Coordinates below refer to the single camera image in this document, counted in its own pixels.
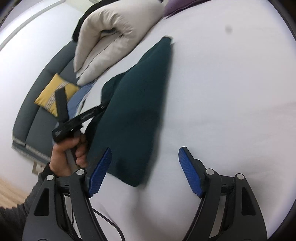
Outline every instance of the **gray sleeve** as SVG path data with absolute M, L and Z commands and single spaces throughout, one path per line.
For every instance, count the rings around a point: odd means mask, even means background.
M 33 201 L 44 178 L 49 174 L 52 174 L 52 172 L 47 165 L 43 173 L 39 174 L 38 182 L 23 204 L 17 205 L 17 207 L 11 209 L 0 207 L 0 224 L 13 231 L 20 238 L 22 238 L 24 226 Z

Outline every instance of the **blue gripper pad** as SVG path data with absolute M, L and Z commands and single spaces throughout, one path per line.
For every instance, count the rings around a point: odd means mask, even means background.
M 191 190 L 199 197 L 202 198 L 203 191 L 201 188 L 200 177 L 197 174 L 195 168 L 193 167 L 189 157 L 187 156 L 184 148 L 179 150 L 179 162 L 183 169 L 183 172 L 187 178 L 187 181 L 191 187 Z
M 92 197 L 99 191 L 106 172 L 111 164 L 111 160 L 112 152 L 107 148 L 89 179 L 89 197 Z

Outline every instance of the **dark sleeve cuff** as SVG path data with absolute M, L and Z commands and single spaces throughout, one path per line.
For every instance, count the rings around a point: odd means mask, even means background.
M 50 175 L 50 174 L 54 175 L 54 173 L 53 173 L 53 171 L 50 169 L 50 167 L 49 167 L 49 163 L 48 163 L 48 164 L 45 166 L 43 172 L 40 173 L 40 177 L 41 177 L 41 179 L 44 181 L 44 180 L 46 179 L 46 177 L 47 177 L 48 175 Z

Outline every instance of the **wooden floor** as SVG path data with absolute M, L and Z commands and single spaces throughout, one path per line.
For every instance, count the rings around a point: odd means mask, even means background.
M 0 207 L 12 208 L 24 203 L 27 193 L 0 178 Z

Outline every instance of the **rolled beige comforter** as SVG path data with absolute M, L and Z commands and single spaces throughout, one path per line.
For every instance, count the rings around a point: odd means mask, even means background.
M 75 51 L 77 84 L 90 83 L 130 53 L 163 11 L 159 0 L 120 0 L 91 13 L 82 24 Z

